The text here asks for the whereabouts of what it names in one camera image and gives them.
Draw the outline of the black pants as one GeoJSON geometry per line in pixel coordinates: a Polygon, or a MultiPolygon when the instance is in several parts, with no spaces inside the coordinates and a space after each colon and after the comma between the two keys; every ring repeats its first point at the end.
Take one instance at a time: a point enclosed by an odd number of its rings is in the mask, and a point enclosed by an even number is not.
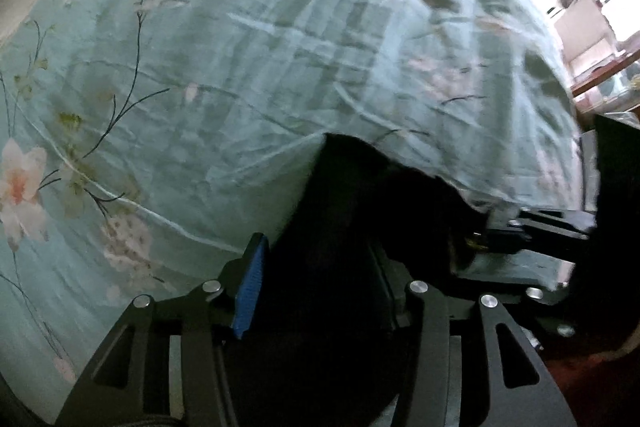
{"type": "Polygon", "coordinates": [[[265,255],[250,329],[230,362],[242,426],[367,426],[398,395],[405,343],[376,262],[447,284],[487,217],[442,179],[329,134],[265,255]]]}

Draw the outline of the cluttered wooden side table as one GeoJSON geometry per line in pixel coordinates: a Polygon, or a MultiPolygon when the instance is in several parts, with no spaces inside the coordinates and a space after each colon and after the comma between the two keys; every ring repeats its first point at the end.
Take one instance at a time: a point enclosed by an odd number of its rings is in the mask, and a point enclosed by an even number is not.
{"type": "Polygon", "coordinates": [[[552,18],[570,74],[570,92],[580,110],[586,106],[578,98],[639,61],[638,31],[618,40],[602,10],[599,0],[573,0],[552,18]]]}

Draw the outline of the teal floral bedsheet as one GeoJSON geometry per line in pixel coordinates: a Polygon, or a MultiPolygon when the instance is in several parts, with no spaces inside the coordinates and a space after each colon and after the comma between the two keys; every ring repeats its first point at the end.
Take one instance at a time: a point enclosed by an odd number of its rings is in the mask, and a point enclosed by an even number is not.
{"type": "Polygon", "coordinates": [[[278,234],[324,136],[472,202],[577,208],[574,103],[532,0],[38,0],[1,39],[1,370],[53,421],[126,301],[278,234]]]}

